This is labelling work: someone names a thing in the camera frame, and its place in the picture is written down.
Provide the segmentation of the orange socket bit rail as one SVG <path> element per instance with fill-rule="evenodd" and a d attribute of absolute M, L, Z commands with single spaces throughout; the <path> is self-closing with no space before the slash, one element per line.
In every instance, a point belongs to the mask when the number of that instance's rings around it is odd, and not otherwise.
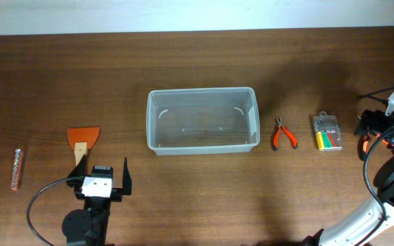
<path fill-rule="evenodd" d="M 15 149 L 10 187 L 12 191 L 18 191 L 18 188 L 20 187 L 23 157 L 24 152 L 20 148 Z"/>

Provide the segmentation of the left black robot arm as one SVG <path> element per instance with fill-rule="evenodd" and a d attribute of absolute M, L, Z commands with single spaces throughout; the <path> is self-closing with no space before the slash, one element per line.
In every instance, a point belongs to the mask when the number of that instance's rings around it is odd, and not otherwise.
<path fill-rule="evenodd" d="M 111 204 L 121 202 L 125 195 L 132 192 L 127 160 L 123 163 L 120 188 L 113 187 L 112 167 L 97 165 L 87 174 L 86 163 L 87 156 L 84 155 L 66 181 L 75 197 L 83 201 L 83 208 L 69 212 L 62 222 L 67 245 L 104 245 Z"/>

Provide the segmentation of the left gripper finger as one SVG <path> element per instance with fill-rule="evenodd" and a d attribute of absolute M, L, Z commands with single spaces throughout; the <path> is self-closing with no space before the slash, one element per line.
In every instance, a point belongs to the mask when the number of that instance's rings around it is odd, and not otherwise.
<path fill-rule="evenodd" d="M 132 179 L 128 168 L 127 157 L 124 158 L 123 173 L 122 173 L 122 194 L 131 195 L 132 193 Z"/>
<path fill-rule="evenodd" d="M 81 178 L 86 175 L 87 155 L 84 154 L 76 167 L 69 173 L 68 178 Z"/>

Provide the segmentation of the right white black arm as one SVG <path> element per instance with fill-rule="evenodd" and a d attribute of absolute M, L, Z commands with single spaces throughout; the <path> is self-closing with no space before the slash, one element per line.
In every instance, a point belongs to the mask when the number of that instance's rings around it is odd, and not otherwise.
<path fill-rule="evenodd" d="M 394 110 L 387 110 L 384 120 L 390 123 L 380 132 L 363 160 L 363 178 L 369 197 L 337 224 L 306 237 L 302 245 L 366 245 L 394 226 L 394 154 L 381 166 L 372 182 L 368 175 L 369 162 L 378 145 L 384 140 L 391 143 L 394 139 Z"/>

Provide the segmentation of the clear box coloured tubes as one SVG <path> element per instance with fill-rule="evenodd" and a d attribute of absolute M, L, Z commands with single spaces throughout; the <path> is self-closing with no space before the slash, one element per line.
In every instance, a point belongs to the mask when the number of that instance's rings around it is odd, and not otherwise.
<path fill-rule="evenodd" d="M 313 117 L 313 130 L 319 151 L 342 150 L 341 130 L 337 117 L 325 111 Z"/>

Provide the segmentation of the orange black long-nose pliers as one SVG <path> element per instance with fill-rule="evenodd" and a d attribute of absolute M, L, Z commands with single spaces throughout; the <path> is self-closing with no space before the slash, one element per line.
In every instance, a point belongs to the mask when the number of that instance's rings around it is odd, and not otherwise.
<path fill-rule="evenodd" d="M 368 152 L 368 144 L 371 140 L 372 134 L 371 133 L 366 133 L 363 136 L 360 137 L 358 140 L 358 145 L 357 145 L 357 151 L 358 151 L 358 157 L 361 161 L 365 160 L 365 157 Z M 383 139 L 382 143 L 386 145 L 387 149 L 390 149 L 391 152 L 394 154 L 394 143 L 390 139 Z"/>

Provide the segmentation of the clear plastic container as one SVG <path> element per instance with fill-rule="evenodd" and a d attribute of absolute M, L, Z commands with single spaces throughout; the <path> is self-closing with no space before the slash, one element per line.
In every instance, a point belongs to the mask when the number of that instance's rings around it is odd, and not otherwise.
<path fill-rule="evenodd" d="M 147 100 L 146 140 L 158 156 L 249 152 L 261 140 L 254 90 L 153 90 Z"/>

